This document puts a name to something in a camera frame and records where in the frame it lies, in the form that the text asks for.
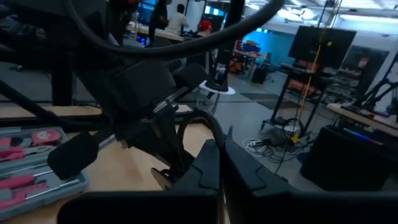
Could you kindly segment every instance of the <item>pink screwdriver handle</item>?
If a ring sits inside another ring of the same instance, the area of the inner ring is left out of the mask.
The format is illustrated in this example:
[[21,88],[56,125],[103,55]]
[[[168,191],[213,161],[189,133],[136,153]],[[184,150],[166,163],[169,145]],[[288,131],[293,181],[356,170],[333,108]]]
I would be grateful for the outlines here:
[[18,152],[23,152],[23,151],[24,151],[24,148],[22,148],[22,147],[12,147],[12,148],[9,148],[6,150],[1,150],[0,157],[5,158],[7,156],[10,156],[13,153],[18,153]]
[[25,202],[25,200],[25,195],[19,195],[18,197],[14,197],[11,200],[0,202],[0,210]]
[[35,181],[35,177],[32,174],[22,175],[19,177],[11,177],[6,180],[0,180],[0,189],[14,189],[23,187],[31,184]]
[[26,157],[25,152],[16,152],[16,153],[12,153],[11,155],[9,155],[7,157],[3,157],[2,159],[0,159],[0,162],[14,161],[14,160],[18,160],[18,159],[23,159],[25,157]]

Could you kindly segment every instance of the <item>toolkit case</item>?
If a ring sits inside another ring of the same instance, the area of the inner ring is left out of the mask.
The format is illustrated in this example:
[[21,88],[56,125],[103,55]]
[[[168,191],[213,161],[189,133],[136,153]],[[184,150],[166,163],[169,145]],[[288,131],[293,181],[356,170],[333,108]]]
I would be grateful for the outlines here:
[[[0,222],[87,189],[85,171],[63,181],[47,166],[47,157],[55,149],[51,146],[66,141],[67,136],[59,127],[0,130]],[[30,147],[42,151],[27,154],[35,150],[27,149]]]

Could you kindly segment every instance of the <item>computer monitor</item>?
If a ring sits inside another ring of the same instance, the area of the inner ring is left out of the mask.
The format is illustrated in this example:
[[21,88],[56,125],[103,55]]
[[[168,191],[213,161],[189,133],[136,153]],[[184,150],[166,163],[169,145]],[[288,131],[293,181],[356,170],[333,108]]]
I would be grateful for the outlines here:
[[148,3],[140,3],[138,8],[138,22],[140,24],[149,25],[150,17],[155,9],[155,6]]
[[320,45],[317,64],[321,67],[339,68],[356,32],[342,29],[323,29],[300,26],[290,48],[289,57],[314,62]]

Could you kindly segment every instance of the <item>yellow cable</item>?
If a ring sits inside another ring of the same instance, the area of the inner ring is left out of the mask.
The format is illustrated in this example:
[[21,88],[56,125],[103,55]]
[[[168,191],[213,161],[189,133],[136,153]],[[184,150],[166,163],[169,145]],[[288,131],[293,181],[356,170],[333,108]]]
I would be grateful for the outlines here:
[[[301,105],[301,107],[300,107],[300,113],[298,114],[298,121],[299,121],[299,122],[301,121],[301,115],[302,115],[302,113],[303,113],[304,106],[305,106],[305,102],[306,102],[306,100],[307,100],[308,91],[309,91],[309,89],[310,89],[310,85],[311,85],[311,81],[312,81],[312,75],[315,73],[315,65],[317,64],[318,57],[319,57],[319,54],[320,54],[320,51],[321,51],[321,41],[322,41],[322,39],[323,39],[323,36],[325,35],[325,31],[326,31],[326,23],[325,23],[325,28],[323,29],[323,32],[322,32],[321,36],[319,37],[319,45],[318,45],[317,54],[315,55],[315,60],[314,60],[313,63],[312,63],[310,78],[308,79],[307,86],[305,87],[305,92],[304,92],[304,97],[303,97],[303,104]],[[299,134],[296,133],[296,134],[292,137],[292,141],[293,141],[293,142],[299,142],[299,141],[300,141]]]
[[136,21],[134,23],[134,40],[137,40],[138,33],[138,11],[136,11]]

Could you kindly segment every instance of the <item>red cap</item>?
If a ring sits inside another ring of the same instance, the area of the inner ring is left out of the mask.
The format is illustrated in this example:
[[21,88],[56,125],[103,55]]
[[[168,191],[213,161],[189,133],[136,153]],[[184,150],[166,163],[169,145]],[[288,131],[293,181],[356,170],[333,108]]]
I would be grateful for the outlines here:
[[128,4],[134,4],[136,2],[143,2],[143,1],[145,1],[145,0],[127,0],[127,3]]
[[200,21],[199,25],[198,25],[198,29],[202,29],[202,30],[213,30],[213,24],[211,23],[211,21]]

